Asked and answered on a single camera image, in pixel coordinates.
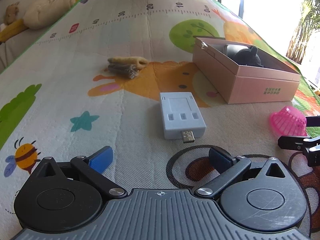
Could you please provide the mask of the pink plastic strainer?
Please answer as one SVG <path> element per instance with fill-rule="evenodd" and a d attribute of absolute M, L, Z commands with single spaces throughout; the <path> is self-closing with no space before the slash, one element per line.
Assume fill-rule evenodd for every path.
<path fill-rule="evenodd" d="M 293 106 L 286 106 L 269 117 L 269 123 L 279 136 L 307 136 L 306 117 Z"/>

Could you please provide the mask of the white usb charger box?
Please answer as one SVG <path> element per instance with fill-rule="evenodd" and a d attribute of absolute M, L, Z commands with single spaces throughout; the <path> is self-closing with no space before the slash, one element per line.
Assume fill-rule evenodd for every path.
<path fill-rule="evenodd" d="M 165 139 L 189 143 L 204 135 L 206 124 L 191 92 L 163 92 L 159 97 Z"/>

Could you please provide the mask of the black plush toy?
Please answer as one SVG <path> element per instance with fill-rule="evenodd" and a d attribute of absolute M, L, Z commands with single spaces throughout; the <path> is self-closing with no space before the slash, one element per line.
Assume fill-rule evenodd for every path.
<path fill-rule="evenodd" d="M 241 49 L 234 55 L 233 61 L 243 66 L 264 67 L 258 56 L 258 48 L 256 46 Z"/>

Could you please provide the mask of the pink cardboard box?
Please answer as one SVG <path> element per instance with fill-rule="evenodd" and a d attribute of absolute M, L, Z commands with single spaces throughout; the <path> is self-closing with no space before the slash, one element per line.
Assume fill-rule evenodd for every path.
<path fill-rule="evenodd" d="M 213 37 L 196 37 L 193 63 L 228 104 L 278 102 L 293 99 L 300 83 L 297 71 L 258 49 L 264 67 L 238 65 L 224 54 L 224 46 L 249 44 Z"/>

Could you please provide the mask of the colourful play mat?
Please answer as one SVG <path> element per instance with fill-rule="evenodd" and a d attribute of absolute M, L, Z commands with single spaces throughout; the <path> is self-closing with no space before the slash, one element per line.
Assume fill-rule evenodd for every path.
<path fill-rule="evenodd" d="M 104 175 L 124 187 L 191 189 L 217 175 L 212 146 L 254 161 L 276 157 L 306 197 L 300 231 L 319 239 L 319 168 L 278 147 L 269 117 L 285 106 L 319 113 L 300 75 L 292 100 L 228 104 L 193 63 L 195 38 L 254 45 L 299 73 L 249 25 L 214 0 L 80 0 L 1 73 L 1 239 L 21 226 L 14 201 L 39 160 L 113 149 Z M 111 57 L 140 56 L 129 79 Z M 191 92 L 206 130 L 194 142 L 164 138 L 159 94 Z"/>

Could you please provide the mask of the dark wrapped snack pack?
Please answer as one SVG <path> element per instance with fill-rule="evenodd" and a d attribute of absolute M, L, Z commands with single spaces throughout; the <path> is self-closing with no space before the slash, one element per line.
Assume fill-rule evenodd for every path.
<path fill-rule="evenodd" d="M 138 75 L 138 70 L 135 64 L 111 63 L 107 68 L 110 72 L 129 79 L 133 79 Z"/>

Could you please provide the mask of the beige knitted sock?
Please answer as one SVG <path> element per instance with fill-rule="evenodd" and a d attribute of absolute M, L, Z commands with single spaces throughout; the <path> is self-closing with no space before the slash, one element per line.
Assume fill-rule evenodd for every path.
<path fill-rule="evenodd" d="M 129 57 L 111 57 L 108 59 L 109 63 L 118 64 L 134 64 L 137 70 L 141 70 L 148 66 L 149 61 L 140 56 L 129 56 Z"/>

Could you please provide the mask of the grey sofa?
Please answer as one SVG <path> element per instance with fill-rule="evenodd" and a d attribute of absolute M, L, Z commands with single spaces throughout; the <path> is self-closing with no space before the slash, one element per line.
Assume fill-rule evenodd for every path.
<path fill-rule="evenodd" d="M 11 65 L 16 58 L 18 58 L 26 49 L 29 48 L 40 36 L 45 33 L 49 27 L 42 29 L 27 29 L 6 42 L 1 43 L 0 46 L 0 73 L 5 68 Z"/>

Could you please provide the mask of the yellow cushion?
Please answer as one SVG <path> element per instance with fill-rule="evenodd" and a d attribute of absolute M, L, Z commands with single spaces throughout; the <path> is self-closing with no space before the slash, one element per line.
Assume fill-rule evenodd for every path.
<path fill-rule="evenodd" d="M 27 29 L 28 27 L 24 25 L 22 19 L 16 20 L 12 24 L 6 26 L 3 30 L 1 30 L 1 42 L 6 42 L 8 39 Z"/>

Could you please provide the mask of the cream pillow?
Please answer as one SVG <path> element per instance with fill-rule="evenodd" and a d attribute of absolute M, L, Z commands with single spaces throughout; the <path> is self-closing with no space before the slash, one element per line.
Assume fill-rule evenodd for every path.
<path fill-rule="evenodd" d="M 66 14 L 76 0 L 38 0 L 29 5 L 23 23 L 30 29 L 41 29 L 54 24 Z"/>

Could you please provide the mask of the brown plush animal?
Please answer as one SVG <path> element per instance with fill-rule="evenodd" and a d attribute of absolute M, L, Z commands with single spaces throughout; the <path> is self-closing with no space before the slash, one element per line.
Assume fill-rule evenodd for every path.
<path fill-rule="evenodd" d="M 11 4 L 7 7 L 4 15 L 4 24 L 10 25 L 16 21 L 17 14 L 19 13 L 19 2 Z"/>

